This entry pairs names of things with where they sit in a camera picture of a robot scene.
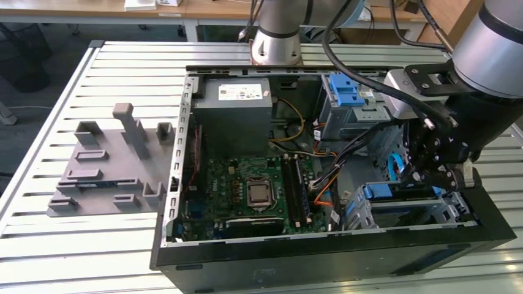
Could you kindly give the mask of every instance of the motherboard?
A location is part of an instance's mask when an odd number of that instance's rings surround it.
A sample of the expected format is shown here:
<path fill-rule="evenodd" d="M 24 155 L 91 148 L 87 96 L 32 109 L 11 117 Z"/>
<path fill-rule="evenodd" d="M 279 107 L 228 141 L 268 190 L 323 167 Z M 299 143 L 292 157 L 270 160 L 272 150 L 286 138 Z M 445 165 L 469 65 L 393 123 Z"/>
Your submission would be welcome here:
<path fill-rule="evenodd" d="M 204 193 L 186 203 L 187 239 L 324 232 L 307 190 L 314 178 L 308 156 L 210 159 Z"/>

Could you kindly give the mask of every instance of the screw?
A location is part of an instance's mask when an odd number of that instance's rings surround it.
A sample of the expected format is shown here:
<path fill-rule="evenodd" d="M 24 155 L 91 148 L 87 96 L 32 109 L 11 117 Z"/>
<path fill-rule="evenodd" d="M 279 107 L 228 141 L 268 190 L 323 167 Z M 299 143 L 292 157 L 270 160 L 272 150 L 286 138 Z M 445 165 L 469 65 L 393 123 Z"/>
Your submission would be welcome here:
<path fill-rule="evenodd" d="M 459 126 L 457 120 L 453 117 L 450 117 L 450 122 L 453 123 L 453 127 L 458 127 Z"/>
<path fill-rule="evenodd" d="M 426 118 L 423 120 L 423 122 L 425 122 L 425 126 L 429 127 L 429 130 L 434 130 L 435 129 L 434 122 L 429 118 Z"/>

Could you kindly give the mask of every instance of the green motherboard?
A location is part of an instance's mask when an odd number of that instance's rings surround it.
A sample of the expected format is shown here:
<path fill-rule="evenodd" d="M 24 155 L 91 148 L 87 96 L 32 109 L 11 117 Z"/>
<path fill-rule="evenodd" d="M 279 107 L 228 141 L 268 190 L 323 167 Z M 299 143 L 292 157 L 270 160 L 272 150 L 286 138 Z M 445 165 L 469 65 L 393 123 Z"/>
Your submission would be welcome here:
<path fill-rule="evenodd" d="M 307 224 L 296 225 L 291 220 L 290 210 L 294 208 L 286 197 L 283 160 L 283 157 L 208 160 L 206 192 L 187 203 L 190 239 L 220 239 L 223 222 L 250 217 L 284 219 L 283 235 L 326 231 L 326 216 L 320 208 L 311 207 Z M 306 187 L 315 178 L 312 161 L 307 156 L 298 157 L 296 161 Z"/>

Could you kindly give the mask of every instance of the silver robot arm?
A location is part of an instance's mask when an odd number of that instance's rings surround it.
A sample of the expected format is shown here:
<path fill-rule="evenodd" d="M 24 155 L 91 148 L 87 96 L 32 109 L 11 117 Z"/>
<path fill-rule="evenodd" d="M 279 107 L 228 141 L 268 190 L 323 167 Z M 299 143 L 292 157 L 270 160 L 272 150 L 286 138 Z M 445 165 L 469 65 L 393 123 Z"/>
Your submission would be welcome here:
<path fill-rule="evenodd" d="M 295 65 L 300 62 L 299 28 L 327 26 L 344 0 L 264 0 L 260 27 L 252 43 L 252 60 L 260 65 Z M 362 13 L 363 0 L 354 0 L 336 27 L 347 26 Z"/>
<path fill-rule="evenodd" d="M 523 97 L 523 1 L 486 0 L 455 48 L 459 77 L 502 98 Z"/>

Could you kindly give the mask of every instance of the slotted aluminum worktable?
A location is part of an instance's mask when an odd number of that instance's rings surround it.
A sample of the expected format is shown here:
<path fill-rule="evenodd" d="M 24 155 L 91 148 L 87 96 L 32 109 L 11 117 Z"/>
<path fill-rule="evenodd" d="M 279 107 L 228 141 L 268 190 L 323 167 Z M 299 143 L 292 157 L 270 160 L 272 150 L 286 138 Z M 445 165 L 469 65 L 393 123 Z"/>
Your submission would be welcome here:
<path fill-rule="evenodd" d="M 409 47 L 335 46 L 335 52 L 350 65 L 445 61 L 437 51 Z M 176 126 L 186 65 L 246 65 L 248 56 L 247 45 L 236 43 L 106 42 L 88 49 L 0 198 L 2 293 L 179 293 L 163 274 L 148 269 L 155 213 L 51 218 L 46 210 L 78 141 L 78 122 L 95 119 L 103 129 L 122 129 L 111 111 L 115 103 L 130 102 L 144 127 L 160 121 Z M 307 65 L 330 64 L 316 45 L 303 46 L 303 59 Z M 489 145 L 475 167 L 523 237 L 523 149 L 511 131 Z M 422 276 L 270 291 L 523 293 L 522 271 L 523 238 L 518 238 Z"/>

